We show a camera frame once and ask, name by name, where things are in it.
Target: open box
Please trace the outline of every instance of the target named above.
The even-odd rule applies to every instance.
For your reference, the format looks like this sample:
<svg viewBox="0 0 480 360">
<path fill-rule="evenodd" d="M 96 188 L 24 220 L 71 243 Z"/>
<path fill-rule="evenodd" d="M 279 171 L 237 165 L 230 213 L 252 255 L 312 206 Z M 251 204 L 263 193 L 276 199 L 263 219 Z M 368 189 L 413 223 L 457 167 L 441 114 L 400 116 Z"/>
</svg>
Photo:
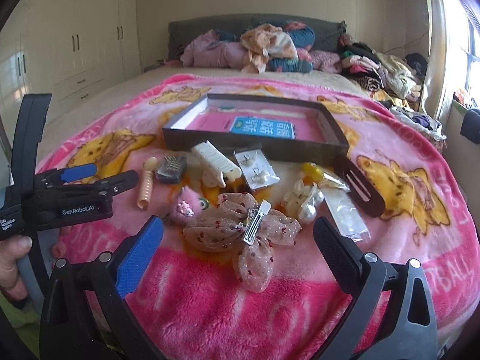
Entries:
<svg viewBox="0 0 480 360">
<path fill-rule="evenodd" d="M 320 103 L 281 97 L 208 93 L 164 127 L 166 148 L 190 151 L 209 140 L 225 154 L 261 144 L 272 161 L 331 166 L 349 143 Z"/>
</svg>

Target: hand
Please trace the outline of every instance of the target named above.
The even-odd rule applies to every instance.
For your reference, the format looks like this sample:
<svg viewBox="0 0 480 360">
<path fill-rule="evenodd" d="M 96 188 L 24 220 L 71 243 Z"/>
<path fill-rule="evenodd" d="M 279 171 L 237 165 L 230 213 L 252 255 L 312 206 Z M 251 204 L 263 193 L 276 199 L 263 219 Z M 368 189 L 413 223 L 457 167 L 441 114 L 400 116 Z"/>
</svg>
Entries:
<svg viewBox="0 0 480 360">
<path fill-rule="evenodd" d="M 0 291 L 8 300 L 22 300 L 28 296 L 27 289 L 18 274 L 17 260 L 32 247 L 32 238 L 15 235 L 0 241 Z"/>
</svg>

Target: white wardrobe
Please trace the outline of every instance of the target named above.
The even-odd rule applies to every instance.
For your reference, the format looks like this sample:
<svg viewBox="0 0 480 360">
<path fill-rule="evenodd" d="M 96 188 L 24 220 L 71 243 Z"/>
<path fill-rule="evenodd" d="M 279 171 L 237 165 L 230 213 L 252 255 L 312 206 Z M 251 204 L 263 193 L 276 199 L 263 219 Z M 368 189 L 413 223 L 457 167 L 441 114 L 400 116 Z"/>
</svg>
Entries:
<svg viewBox="0 0 480 360">
<path fill-rule="evenodd" d="M 21 0 L 0 32 L 10 144 L 26 93 L 52 93 L 48 123 L 140 73 L 136 0 Z"/>
</svg>

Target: headboard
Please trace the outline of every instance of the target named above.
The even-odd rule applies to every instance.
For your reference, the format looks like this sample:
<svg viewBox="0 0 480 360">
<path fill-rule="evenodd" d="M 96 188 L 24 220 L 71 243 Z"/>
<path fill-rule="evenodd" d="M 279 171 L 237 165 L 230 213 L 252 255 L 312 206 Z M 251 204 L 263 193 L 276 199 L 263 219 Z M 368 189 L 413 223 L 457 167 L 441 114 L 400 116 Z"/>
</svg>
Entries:
<svg viewBox="0 0 480 360">
<path fill-rule="evenodd" d="M 293 15 L 268 13 L 241 13 L 219 16 L 197 17 L 195 19 L 171 21 L 169 23 L 169 60 L 178 59 L 185 47 L 196 37 L 211 29 L 232 32 L 237 37 L 249 27 L 258 23 L 280 21 L 301 21 L 315 31 L 315 43 L 312 50 L 337 51 L 338 37 L 345 33 L 345 21 L 332 23 L 330 21 Z"/>
</svg>

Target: fingernail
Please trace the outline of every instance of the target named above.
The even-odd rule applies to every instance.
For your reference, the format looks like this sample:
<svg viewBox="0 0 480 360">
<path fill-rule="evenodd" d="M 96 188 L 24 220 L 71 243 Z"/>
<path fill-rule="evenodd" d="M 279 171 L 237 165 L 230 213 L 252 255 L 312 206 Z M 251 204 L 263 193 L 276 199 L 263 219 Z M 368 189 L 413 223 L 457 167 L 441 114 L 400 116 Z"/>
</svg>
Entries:
<svg viewBox="0 0 480 360">
<path fill-rule="evenodd" d="M 32 247 L 33 241 L 30 237 L 23 237 L 18 241 L 18 244 L 22 249 L 30 249 Z"/>
</svg>

